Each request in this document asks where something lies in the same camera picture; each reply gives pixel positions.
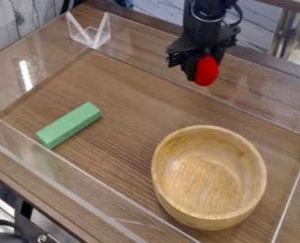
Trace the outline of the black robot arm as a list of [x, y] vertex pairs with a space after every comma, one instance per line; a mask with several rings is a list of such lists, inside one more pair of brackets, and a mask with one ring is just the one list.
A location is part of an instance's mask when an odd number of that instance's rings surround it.
[[215, 83], [225, 51], [237, 44], [243, 10], [237, 0], [187, 0], [184, 31], [167, 48], [168, 66], [179, 66], [188, 80]]

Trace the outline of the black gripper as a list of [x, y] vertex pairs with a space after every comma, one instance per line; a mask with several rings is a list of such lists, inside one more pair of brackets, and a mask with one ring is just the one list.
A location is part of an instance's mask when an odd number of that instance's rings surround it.
[[183, 36], [167, 48], [168, 66], [173, 67], [181, 65], [188, 79], [195, 82], [199, 62], [203, 59], [203, 56], [195, 54], [203, 54], [204, 56], [212, 55], [217, 63], [221, 64], [225, 50], [237, 44], [237, 35], [240, 31], [240, 27], [228, 28], [224, 26], [219, 38], [212, 44], [197, 44], [191, 35], [183, 33]]

